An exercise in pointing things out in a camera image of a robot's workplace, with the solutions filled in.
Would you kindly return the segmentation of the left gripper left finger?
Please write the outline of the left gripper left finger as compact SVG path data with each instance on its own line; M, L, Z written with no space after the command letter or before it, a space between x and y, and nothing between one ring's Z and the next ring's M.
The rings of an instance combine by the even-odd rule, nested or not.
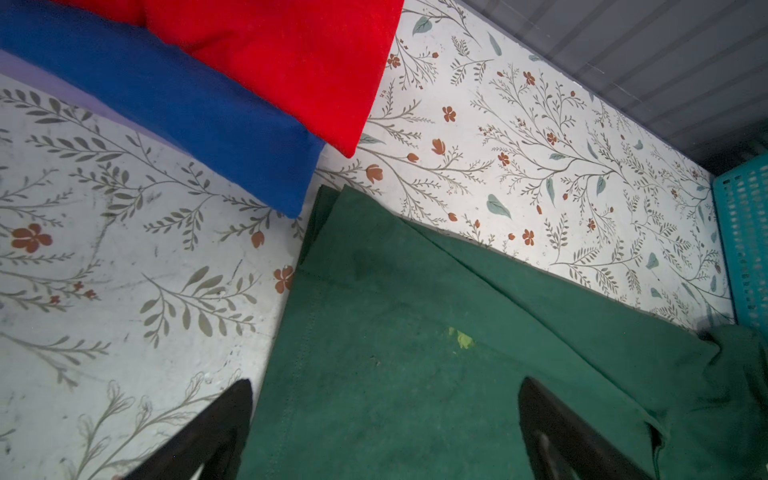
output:
M238 380L125 478L234 479L252 412L252 384Z

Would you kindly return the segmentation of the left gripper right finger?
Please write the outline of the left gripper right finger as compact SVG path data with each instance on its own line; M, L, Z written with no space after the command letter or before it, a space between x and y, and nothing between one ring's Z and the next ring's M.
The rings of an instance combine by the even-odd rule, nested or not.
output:
M523 380L518 407L536 480L649 477L538 380Z

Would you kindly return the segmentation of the green t-shirt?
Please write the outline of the green t-shirt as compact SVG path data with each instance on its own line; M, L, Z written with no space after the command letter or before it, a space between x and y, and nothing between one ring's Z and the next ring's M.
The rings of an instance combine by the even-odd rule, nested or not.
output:
M322 187L242 479L528 479L532 377L657 479L767 475L767 344L704 337Z

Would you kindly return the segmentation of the teal plastic laundry basket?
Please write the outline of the teal plastic laundry basket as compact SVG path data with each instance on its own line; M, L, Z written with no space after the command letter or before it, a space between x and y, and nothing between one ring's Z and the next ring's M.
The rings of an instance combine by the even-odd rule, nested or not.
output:
M713 197L739 324L767 334L767 156L714 179Z

